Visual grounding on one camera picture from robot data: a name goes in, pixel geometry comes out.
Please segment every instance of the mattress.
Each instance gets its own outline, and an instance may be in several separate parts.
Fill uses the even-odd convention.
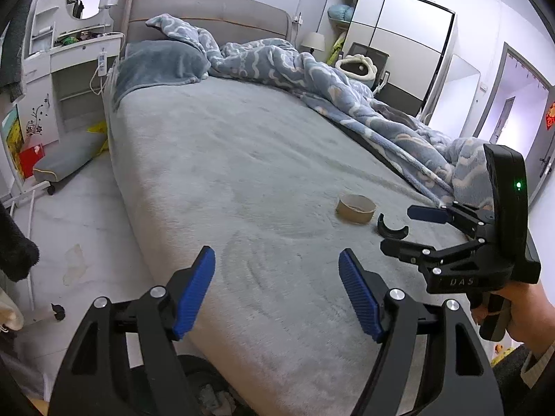
[[[189,336],[261,416],[348,415],[364,388],[379,346],[340,281],[344,248],[416,300],[446,298],[380,252],[377,216],[353,225],[335,206],[363,194],[389,226],[410,226],[408,240],[437,248],[462,234],[409,220],[408,206],[431,202],[290,94],[210,77],[135,90],[108,122],[116,180],[155,280],[214,248],[216,273]],[[405,410],[424,348],[417,342]]]

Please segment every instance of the blue gripper pad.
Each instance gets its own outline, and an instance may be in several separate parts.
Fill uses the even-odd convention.
[[[426,206],[412,205],[407,209],[407,216],[412,220],[423,220],[433,223],[447,223],[451,216],[447,211],[440,208],[428,208]]]
[[[187,288],[181,294],[177,305],[176,323],[173,332],[181,339],[185,333],[190,332],[195,324],[196,315],[208,290],[216,270],[216,254],[210,247],[206,247],[204,255],[197,258],[193,276]]]
[[[386,332],[379,321],[379,305],[362,279],[357,265],[345,250],[339,255],[339,276],[359,319],[362,331],[370,335],[375,342],[381,343]]]

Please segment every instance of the red box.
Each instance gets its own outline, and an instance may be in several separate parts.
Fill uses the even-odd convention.
[[[42,144],[37,144],[35,147],[27,148],[19,152],[19,162],[23,169],[23,176],[29,178],[33,175],[33,167],[37,161],[44,156],[44,148]]]

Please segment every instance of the blue patterned blanket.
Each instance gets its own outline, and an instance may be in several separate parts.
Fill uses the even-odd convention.
[[[493,208],[484,142],[451,140],[374,98],[362,83],[286,40],[269,38],[218,46],[212,34],[170,14],[146,22],[168,38],[190,44],[209,60],[211,76],[288,90],[320,115],[370,143],[405,179],[436,205],[457,200]]]

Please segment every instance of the bed headboard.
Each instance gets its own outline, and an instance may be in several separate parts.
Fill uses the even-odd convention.
[[[110,8],[114,31],[128,43],[165,38],[145,21],[163,13],[208,30],[219,45],[243,44],[267,37],[291,40],[291,17],[282,9],[254,0],[119,0]]]

